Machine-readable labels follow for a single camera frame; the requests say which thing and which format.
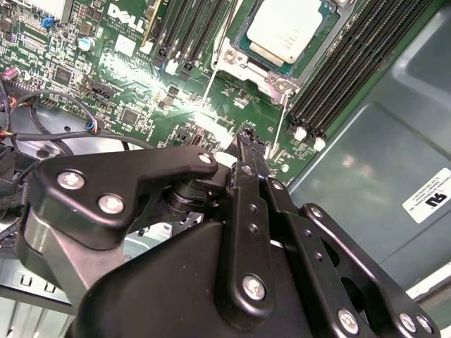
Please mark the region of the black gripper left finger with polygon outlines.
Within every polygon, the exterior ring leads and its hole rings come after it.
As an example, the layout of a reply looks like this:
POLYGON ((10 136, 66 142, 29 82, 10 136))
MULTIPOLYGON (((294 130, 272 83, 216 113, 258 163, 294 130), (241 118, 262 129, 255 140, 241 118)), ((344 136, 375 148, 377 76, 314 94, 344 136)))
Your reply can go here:
POLYGON ((249 130, 239 133, 231 167, 195 145, 41 162, 21 229, 39 259, 27 268, 51 271, 76 319, 110 272, 197 225, 226 221, 230 188, 262 181, 258 140, 249 130))

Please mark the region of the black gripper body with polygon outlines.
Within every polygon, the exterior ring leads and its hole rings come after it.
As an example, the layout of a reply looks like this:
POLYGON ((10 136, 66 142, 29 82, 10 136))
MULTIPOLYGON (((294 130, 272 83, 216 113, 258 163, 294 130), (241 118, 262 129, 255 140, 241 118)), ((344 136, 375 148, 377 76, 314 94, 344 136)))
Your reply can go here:
POLYGON ((75 337, 256 337, 276 309, 276 259, 261 183, 228 192, 223 223, 169 239, 101 278, 75 337))

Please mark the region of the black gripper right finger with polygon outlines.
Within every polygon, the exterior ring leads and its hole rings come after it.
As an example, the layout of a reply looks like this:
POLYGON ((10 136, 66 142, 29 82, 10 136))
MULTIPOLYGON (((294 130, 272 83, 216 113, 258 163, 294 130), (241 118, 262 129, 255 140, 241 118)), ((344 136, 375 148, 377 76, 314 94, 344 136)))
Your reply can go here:
POLYGON ((256 337, 439 337, 426 312, 321 207, 296 207, 268 176, 266 145, 254 162, 268 204, 276 273, 274 315, 256 337))

